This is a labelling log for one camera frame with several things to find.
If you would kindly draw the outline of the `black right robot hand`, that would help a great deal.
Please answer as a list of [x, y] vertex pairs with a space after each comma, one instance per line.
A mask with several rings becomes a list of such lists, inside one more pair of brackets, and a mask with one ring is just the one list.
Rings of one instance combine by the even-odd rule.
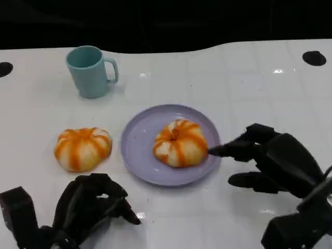
[[326, 178], [312, 154], [289, 133], [252, 124], [235, 140], [208, 149], [212, 156], [256, 162], [257, 172], [237, 173], [228, 183], [255, 192], [289, 192], [305, 198]]

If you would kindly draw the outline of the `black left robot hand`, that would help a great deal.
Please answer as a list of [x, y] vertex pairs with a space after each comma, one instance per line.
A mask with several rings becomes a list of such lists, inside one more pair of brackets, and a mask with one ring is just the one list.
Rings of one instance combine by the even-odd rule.
[[141, 221], [126, 200], [128, 193], [107, 174], [80, 175], [61, 195], [52, 227], [81, 245], [100, 225], [122, 217], [133, 225]]

